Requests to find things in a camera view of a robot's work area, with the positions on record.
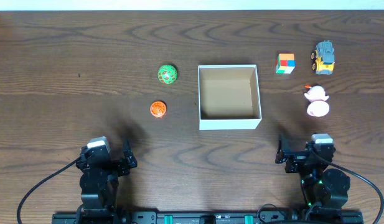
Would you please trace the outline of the colourful puzzle cube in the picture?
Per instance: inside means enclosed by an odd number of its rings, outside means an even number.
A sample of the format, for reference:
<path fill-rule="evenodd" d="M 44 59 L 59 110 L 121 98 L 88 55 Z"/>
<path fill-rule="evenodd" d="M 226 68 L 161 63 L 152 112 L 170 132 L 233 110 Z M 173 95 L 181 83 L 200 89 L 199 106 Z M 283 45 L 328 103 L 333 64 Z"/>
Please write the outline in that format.
<path fill-rule="evenodd" d="M 276 73 L 291 74 L 296 67 L 294 54 L 281 53 L 277 57 Z"/>

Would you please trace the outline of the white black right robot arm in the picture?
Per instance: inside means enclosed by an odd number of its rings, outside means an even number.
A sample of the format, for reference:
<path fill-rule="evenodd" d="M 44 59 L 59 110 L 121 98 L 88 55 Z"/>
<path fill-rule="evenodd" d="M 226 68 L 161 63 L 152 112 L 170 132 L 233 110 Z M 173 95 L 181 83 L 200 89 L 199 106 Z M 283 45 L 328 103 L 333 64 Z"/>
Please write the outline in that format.
<path fill-rule="evenodd" d="M 334 140 L 328 134 L 313 134 L 302 151 L 292 149 L 285 135 L 279 135 L 275 163 L 285 163 L 285 172 L 299 174 L 309 207 L 305 219 L 315 213 L 340 210 L 348 201 L 350 177 L 339 169 L 328 168 L 334 152 Z"/>

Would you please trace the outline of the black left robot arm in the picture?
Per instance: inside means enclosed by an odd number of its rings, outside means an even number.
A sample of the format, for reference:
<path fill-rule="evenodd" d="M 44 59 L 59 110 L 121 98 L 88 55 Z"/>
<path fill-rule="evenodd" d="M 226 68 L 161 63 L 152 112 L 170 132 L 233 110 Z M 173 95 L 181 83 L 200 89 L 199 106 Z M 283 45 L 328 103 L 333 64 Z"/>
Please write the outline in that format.
<path fill-rule="evenodd" d="M 128 175 L 138 166 L 128 140 L 124 140 L 123 157 L 112 160 L 106 137 L 90 140 L 81 148 L 76 167 L 83 172 L 80 178 L 81 200 L 86 211 L 115 212 L 117 210 L 118 178 Z"/>

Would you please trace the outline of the pink duck toy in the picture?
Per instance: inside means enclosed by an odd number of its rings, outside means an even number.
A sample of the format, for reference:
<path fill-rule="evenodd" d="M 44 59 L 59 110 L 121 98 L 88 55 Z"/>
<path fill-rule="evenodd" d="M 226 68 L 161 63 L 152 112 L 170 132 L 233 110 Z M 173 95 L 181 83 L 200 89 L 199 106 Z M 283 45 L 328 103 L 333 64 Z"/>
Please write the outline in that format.
<path fill-rule="evenodd" d="M 306 113 L 313 117 L 323 117 L 330 111 L 330 106 L 327 102 L 329 96 L 326 94 L 325 89 L 320 85 L 310 86 L 306 85 L 307 91 L 304 97 L 309 101 Z"/>

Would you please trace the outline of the yellow grey toy truck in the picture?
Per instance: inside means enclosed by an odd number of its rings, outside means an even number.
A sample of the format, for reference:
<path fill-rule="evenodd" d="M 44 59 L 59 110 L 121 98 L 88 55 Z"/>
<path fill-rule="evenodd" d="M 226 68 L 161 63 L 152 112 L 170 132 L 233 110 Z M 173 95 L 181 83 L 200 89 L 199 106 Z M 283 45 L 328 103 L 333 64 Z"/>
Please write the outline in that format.
<path fill-rule="evenodd" d="M 312 70 L 317 75 L 331 75 L 334 71 L 335 55 L 332 42 L 325 40 L 316 45 L 311 54 Z"/>

